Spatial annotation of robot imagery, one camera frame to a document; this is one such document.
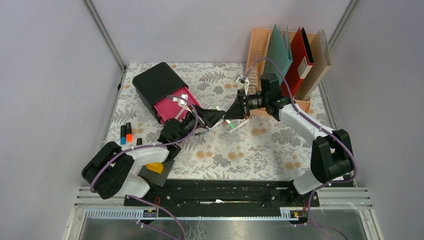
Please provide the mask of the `pink capped white marker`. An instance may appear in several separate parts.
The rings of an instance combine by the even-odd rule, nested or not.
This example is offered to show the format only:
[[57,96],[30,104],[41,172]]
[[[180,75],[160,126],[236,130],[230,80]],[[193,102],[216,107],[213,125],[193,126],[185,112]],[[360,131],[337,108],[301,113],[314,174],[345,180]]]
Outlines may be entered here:
[[240,129],[241,127],[243,127],[246,123],[248,123],[250,120],[249,119],[246,119],[246,120],[244,120],[244,121],[242,121],[242,122],[240,122],[238,125],[236,125],[234,128],[232,128],[230,131],[229,131],[229,133],[233,133],[233,132],[235,132],[236,130],[238,130],[238,129]]

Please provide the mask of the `black pink drawer box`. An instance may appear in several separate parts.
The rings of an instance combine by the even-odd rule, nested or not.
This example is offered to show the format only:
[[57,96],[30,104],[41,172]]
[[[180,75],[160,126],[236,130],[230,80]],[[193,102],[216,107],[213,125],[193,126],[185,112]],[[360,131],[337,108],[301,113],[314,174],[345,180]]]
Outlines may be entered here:
[[133,78],[132,84],[142,102],[160,124],[175,118],[182,110],[176,101],[167,99],[169,95],[187,94],[190,103],[201,105],[190,92],[188,85],[165,62],[158,63],[138,74]]

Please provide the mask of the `teal folder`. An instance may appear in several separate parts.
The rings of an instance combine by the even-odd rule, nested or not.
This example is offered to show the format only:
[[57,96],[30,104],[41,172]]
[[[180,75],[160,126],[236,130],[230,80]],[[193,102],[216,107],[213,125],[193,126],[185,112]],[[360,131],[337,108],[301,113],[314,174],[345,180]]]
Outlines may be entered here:
[[293,55],[287,33],[282,34],[280,28],[275,24],[269,38],[266,57],[271,59],[276,67],[269,61],[265,61],[263,72],[274,73],[278,77],[279,85],[283,83],[283,78],[278,70],[285,77],[292,62]]

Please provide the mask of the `red folder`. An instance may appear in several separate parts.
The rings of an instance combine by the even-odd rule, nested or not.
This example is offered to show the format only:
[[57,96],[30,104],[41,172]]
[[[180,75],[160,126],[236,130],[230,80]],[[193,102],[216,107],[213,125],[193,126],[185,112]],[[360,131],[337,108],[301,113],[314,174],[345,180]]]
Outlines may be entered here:
[[308,35],[303,27],[297,30],[290,42],[290,48],[292,52],[292,63],[285,75],[285,82],[288,84],[290,91],[284,83],[280,86],[282,95],[287,97],[289,93],[292,96],[296,94],[314,65]]

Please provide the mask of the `beige folder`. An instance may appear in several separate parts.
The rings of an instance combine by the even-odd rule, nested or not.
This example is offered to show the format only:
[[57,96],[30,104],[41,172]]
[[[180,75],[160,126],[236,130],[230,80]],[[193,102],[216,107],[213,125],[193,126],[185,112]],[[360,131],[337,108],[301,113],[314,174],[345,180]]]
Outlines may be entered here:
[[314,64],[295,94],[306,101],[332,66],[331,52],[324,29],[320,29],[309,43]]

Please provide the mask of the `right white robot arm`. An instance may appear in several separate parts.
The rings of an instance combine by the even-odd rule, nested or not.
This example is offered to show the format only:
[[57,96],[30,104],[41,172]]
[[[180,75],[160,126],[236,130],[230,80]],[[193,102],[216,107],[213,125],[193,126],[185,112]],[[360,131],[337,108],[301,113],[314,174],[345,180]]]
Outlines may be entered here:
[[237,75],[235,82],[242,86],[235,101],[226,111],[225,119],[246,119],[251,111],[262,109],[269,116],[296,131],[312,147],[310,169],[295,178],[287,191],[287,201],[301,205],[307,193],[354,170],[349,134],[320,124],[303,111],[294,100],[282,96],[278,77],[274,73],[262,75],[261,91],[248,94],[249,81]]

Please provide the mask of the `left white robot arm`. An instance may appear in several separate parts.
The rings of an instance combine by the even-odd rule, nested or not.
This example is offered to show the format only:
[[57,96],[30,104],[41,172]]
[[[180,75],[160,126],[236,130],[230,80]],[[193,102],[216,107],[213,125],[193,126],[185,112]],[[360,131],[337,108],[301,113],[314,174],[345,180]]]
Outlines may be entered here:
[[155,192],[139,176],[140,168],[148,164],[173,161],[185,141],[198,128],[212,128],[225,111],[203,109],[195,105],[182,120],[170,118],[163,124],[156,142],[123,150],[114,141],[106,143],[81,172],[90,190],[106,200],[116,195],[133,195],[144,206],[152,204]]

